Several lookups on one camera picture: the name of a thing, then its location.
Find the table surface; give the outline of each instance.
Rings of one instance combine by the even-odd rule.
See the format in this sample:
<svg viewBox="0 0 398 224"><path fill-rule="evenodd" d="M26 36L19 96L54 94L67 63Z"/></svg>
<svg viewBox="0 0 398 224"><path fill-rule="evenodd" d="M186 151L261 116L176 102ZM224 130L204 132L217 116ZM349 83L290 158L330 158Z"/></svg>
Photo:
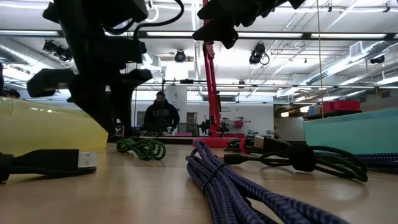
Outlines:
<svg viewBox="0 0 398 224"><path fill-rule="evenodd" d="M140 161L109 144L106 152L98 153L95 174L64 179L12 175L0 184L0 223L211 223L207 202L186 170L185 156L191 150L167 145L162 161ZM214 152L223 154L222 149ZM398 175L369 172L369 181L362 184L258 162L232 168L275 193L351 223L396 223ZM278 220L264 204L253 206Z"/></svg>

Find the usb cable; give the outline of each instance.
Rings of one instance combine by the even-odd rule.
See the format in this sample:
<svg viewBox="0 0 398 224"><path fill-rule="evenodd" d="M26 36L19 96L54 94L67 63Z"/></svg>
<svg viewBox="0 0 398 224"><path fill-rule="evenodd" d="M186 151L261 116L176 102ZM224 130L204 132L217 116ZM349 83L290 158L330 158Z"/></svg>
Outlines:
<svg viewBox="0 0 398 224"><path fill-rule="evenodd" d="M39 149L22 156L0 152L0 182L10 174L41 174L71 177L92 174L96 170L96 153L78 149Z"/></svg>

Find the security camera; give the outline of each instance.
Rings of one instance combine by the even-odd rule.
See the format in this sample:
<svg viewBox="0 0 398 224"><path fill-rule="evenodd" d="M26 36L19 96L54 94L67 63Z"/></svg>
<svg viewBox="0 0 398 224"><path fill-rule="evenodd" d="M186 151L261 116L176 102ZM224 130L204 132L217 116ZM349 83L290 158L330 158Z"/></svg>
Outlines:
<svg viewBox="0 0 398 224"><path fill-rule="evenodd" d="M174 56L174 60L177 63L182 63L187 59L187 56L185 55L183 50L178 50L177 53Z"/></svg>

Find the ceiling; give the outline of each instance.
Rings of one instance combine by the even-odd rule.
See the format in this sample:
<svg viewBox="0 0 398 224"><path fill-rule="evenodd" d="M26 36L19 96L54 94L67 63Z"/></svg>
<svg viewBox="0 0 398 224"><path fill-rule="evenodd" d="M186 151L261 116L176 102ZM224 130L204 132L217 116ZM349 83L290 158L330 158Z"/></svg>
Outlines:
<svg viewBox="0 0 398 224"><path fill-rule="evenodd" d="M60 26L47 21L42 17L42 9L21 9L15 7L5 7L5 3L15 5L43 6L46 0L0 0L0 29L18 29L18 30L60 30ZM162 27L151 27L150 30L193 30L195 27L202 26L202 21L193 21L192 19L192 1L183 0L186 11L182 18L171 25ZM159 7L158 21L164 21L175 16L178 11L175 9L178 5L172 0L153 1L154 5ZM333 9L327 12L329 1L319 0L320 6L320 31L321 32L398 32L396 19L398 16L397 1L389 2L391 10L383 12L386 9L385 0L360 1L360 0L334 0ZM150 18L155 15L154 11L149 11ZM318 32L317 1L307 0L298 10L293 10L287 2L278 7L275 12L270 13L266 18L257 18L250 27L237 27L238 31L294 31L294 32ZM42 50L45 38L40 37L9 37L12 41L21 44L29 50L37 52L43 57L59 63L57 58L46 55ZM53 39L57 44L67 47L64 39ZM194 58L195 43L189 39L145 39L148 52L159 56L164 65L171 64L172 56L177 49L184 50L187 56ZM267 52L271 58L268 65L263 67L253 67L248 59L251 50L258 43L262 42L266 46ZM245 80L247 82L264 82L268 80L278 81L278 84L298 84L306 75L318 70L343 54L349 52L349 47L357 41L302 41L297 40L238 40L232 49L226 50L222 44L216 42L213 46L215 50L215 72L218 82L237 82ZM385 64L396 61L396 53L391 52L386 55ZM201 64L200 78L205 78L203 58L197 58ZM195 78L193 62L186 62L190 70L189 78ZM349 69L340 71L329 78L329 82L334 82L334 77L352 78L364 73L364 63L358 63Z"/></svg>

